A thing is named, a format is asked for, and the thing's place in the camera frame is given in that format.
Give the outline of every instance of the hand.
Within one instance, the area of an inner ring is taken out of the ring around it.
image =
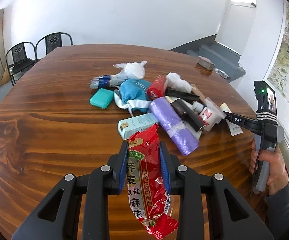
[[[252,142],[251,166],[250,173],[254,172],[254,165],[257,159],[258,151],[255,150],[255,142]],[[284,159],[277,144],[274,152],[262,150],[259,156],[259,161],[267,161],[270,164],[270,174],[268,178],[269,195],[277,193],[289,183],[289,175],[286,171]]]

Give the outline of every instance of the brown bottle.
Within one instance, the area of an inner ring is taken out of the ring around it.
[[[178,116],[181,119],[185,119],[185,116],[187,115],[187,111],[180,106],[177,102],[173,101],[169,96],[165,96],[166,100],[169,102],[169,104],[172,106],[174,111],[178,114]]]

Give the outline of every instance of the chair backrest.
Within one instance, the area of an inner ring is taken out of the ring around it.
[[[8,53],[10,51],[11,51],[11,54],[12,54],[12,60],[13,60],[14,65],[16,65],[19,62],[26,61],[28,59],[27,58],[27,54],[26,54],[26,49],[25,49],[25,43],[31,44],[31,46],[33,47],[34,52],[35,52],[35,46],[33,45],[32,42],[30,42],[30,41],[21,42],[21,43],[15,45],[15,46],[13,46],[11,49],[9,49],[7,51],[7,53],[6,53],[7,65],[8,65],[7,56],[8,56]]]
[[[21,61],[27,60],[27,54],[24,43],[19,43],[11,48],[13,63],[16,65]]]
[[[67,35],[70,38],[70,43],[72,45],[73,44],[72,38],[68,33],[51,33],[48,34],[47,36],[44,36],[37,42],[35,47],[36,54],[37,54],[37,46],[43,39],[45,39],[46,44],[46,55],[52,52],[55,48],[62,47],[62,37],[61,37],[62,34]]]
[[[46,54],[58,47],[62,47],[61,33],[53,33],[46,36]]]

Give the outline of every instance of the wooden table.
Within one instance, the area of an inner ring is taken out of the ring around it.
[[[222,77],[196,67],[194,57],[127,45],[57,48],[30,69],[0,104],[0,231],[7,239],[62,176],[88,174],[119,151],[122,139],[117,123],[129,118],[129,113],[114,102],[105,110],[91,106],[89,99],[94,91],[89,87],[90,80],[118,73],[113,67],[116,63],[141,60],[148,61],[148,81],[176,72],[216,104],[227,103],[235,113],[255,116]],[[201,136],[199,148],[187,157],[180,155],[166,132],[159,128],[158,133],[182,164],[201,174],[224,174],[257,213],[265,216],[261,196],[249,199],[252,133],[244,130],[231,137],[227,124],[220,123]],[[121,196],[109,196],[108,209],[111,239],[153,239],[131,212],[126,187]],[[178,209],[176,197],[175,218]],[[166,239],[175,237],[173,232]]]

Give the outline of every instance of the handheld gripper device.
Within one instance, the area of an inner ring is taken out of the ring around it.
[[[263,192],[270,174],[269,163],[258,161],[261,150],[274,152],[276,143],[281,143],[284,137],[283,127],[278,125],[276,95],[265,81],[254,81],[255,98],[258,101],[257,120],[224,112],[230,122],[246,128],[254,133],[255,148],[259,150],[252,177],[252,191],[255,194]]]
[[[127,155],[128,142],[123,142],[120,152],[112,155],[107,165],[80,177],[65,175],[11,240],[77,240],[83,194],[82,240],[109,240],[107,196],[120,195],[124,188]],[[273,240],[260,217],[222,174],[197,174],[170,155],[164,142],[159,143],[159,156],[166,192],[181,195],[177,240],[204,240],[201,194],[206,194],[211,240]]]

